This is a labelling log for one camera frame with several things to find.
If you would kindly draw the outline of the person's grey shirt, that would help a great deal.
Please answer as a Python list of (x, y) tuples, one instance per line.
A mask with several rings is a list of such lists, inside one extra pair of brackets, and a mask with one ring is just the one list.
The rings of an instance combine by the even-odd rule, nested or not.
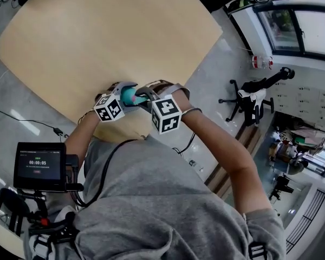
[[(250, 260), (252, 242), (268, 260), (285, 260), (284, 228), (274, 210), (240, 214), (158, 140), (123, 146), (91, 141), (84, 161), (76, 245), (84, 260)], [(77, 260), (61, 245), (62, 260)]]

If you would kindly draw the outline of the person's right forearm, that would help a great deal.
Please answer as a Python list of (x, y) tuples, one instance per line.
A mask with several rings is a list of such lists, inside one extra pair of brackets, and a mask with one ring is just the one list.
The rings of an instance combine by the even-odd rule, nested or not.
[[(193, 108), (182, 90), (174, 92), (172, 96), (183, 112)], [(199, 111), (188, 113), (181, 120), (229, 175), (235, 209), (240, 214), (272, 208), (256, 164), (239, 141)]]

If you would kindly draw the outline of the person's right hand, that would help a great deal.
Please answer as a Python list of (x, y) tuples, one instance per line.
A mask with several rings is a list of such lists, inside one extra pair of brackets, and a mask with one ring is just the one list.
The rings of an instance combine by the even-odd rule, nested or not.
[(150, 88), (157, 94), (160, 94), (165, 89), (169, 88), (173, 84), (170, 82), (156, 82), (155, 84), (151, 85)]

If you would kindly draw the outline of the clear red label water bottle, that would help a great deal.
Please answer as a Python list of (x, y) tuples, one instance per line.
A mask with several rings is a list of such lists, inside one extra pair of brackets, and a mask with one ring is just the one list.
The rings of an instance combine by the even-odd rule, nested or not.
[(251, 64), (254, 69), (270, 69), (273, 67), (273, 58), (272, 56), (258, 56), (253, 55), (251, 57)]

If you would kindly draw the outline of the black metal rack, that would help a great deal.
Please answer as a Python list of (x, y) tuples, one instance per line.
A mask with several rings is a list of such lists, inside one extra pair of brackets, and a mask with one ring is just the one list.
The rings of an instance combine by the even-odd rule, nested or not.
[(317, 189), (310, 204), (305, 210), (297, 225), (286, 238), (287, 254), (296, 246), (300, 239), (306, 234), (314, 218), (318, 214), (325, 200), (325, 192)]

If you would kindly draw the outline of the teal small object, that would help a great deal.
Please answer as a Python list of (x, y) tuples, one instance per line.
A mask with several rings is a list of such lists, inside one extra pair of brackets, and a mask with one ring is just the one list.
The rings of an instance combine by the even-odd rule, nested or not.
[(135, 105), (136, 101), (136, 89), (133, 87), (124, 87), (121, 90), (120, 100), (124, 105), (131, 106)]

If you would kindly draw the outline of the cluttered work desk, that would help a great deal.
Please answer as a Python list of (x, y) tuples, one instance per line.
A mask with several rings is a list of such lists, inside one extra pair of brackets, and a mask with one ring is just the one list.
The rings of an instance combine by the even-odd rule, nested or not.
[(304, 170), (325, 174), (325, 131), (300, 118), (277, 112), (270, 160), (290, 176)]

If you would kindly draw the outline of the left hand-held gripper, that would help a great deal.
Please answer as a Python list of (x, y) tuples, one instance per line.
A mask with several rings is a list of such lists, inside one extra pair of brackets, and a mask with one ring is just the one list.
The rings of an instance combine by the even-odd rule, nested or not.
[[(135, 88), (138, 84), (127, 82), (126, 87)], [(112, 122), (125, 116), (124, 112), (132, 112), (140, 109), (138, 105), (121, 105), (120, 96), (123, 87), (122, 82), (112, 84), (104, 93), (95, 97), (93, 110), (98, 115), (101, 122)]]

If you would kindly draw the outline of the person's left forearm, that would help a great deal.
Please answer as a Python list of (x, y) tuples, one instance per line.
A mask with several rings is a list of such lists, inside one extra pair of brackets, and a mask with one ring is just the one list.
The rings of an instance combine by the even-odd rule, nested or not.
[(90, 141), (99, 123), (97, 114), (93, 110), (88, 112), (64, 142), (67, 154), (77, 155), (79, 168), (85, 160)]

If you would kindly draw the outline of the large black framed window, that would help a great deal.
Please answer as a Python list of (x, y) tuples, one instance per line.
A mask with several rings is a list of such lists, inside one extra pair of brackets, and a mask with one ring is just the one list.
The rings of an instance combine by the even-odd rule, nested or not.
[(325, 5), (271, 3), (254, 12), (274, 55), (325, 61)]

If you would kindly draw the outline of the black stool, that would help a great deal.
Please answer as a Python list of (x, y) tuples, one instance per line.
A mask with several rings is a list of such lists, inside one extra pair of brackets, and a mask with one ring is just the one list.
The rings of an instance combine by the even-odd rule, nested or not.
[(16, 192), (8, 188), (0, 189), (0, 210), (3, 205), (9, 210), (9, 231), (20, 237), (23, 219), (30, 214), (29, 206)]

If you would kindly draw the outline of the white lockers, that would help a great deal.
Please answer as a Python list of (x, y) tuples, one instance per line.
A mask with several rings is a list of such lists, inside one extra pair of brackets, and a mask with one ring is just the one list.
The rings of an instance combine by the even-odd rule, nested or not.
[(278, 82), (267, 90), (275, 110), (325, 127), (325, 91)]

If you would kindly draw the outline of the black monitor mount rig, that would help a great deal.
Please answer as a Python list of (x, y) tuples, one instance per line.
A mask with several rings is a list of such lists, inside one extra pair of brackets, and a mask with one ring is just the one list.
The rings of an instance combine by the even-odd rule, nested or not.
[(66, 192), (43, 192), (33, 190), (17, 189), (18, 194), (37, 203), (38, 211), (29, 215), (29, 221), (35, 223), (49, 224), (47, 220), (46, 193), (70, 193), (71, 198), (77, 206), (82, 206), (79, 192), (83, 191), (83, 185), (78, 180), (78, 157), (77, 155), (66, 154)]

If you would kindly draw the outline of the white cloth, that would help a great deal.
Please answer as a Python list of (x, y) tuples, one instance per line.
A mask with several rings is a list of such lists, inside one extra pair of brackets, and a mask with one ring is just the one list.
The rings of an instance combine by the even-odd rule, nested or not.
[(266, 97), (267, 91), (264, 88), (254, 93), (248, 93), (244, 90), (239, 90), (238, 94), (242, 99), (250, 98), (251, 102), (255, 102), (255, 106), (260, 107), (264, 98)]

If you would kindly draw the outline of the black office chair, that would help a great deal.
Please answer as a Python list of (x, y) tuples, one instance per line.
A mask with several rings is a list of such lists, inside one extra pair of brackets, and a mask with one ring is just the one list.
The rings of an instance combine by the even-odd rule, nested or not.
[(244, 123), (246, 126), (251, 126), (253, 124), (258, 125), (260, 119), (263, 117), (263, 105), (268, 105), (270, 107), (271, 112), (274, 112), (274, 100), (273, 98), (270, 98), (270, 100), (266, 100), (264, 98), (261, 106), (255, 106), (255, 102), (251, 102), (249, 97), (246, 97), (242, 99), (238, 91), (244, 90), (248, 93), (254, 93), (261, 89), (260, 87), (261, 81), (250, 81), (243, 84), (241, 89), (238, 88), (236, 80), (230, 80), (230, 84), (232, 84), (235, 88), (236, 98), (235, 99), (229, 99), (229, 100), (223, 100), (219, 99), (218, 103), (235, 103), (235, 108), (229, 118), (226, 118), (226, 122), (230, 122), (233, 120), (237, 112), (244, 113)]

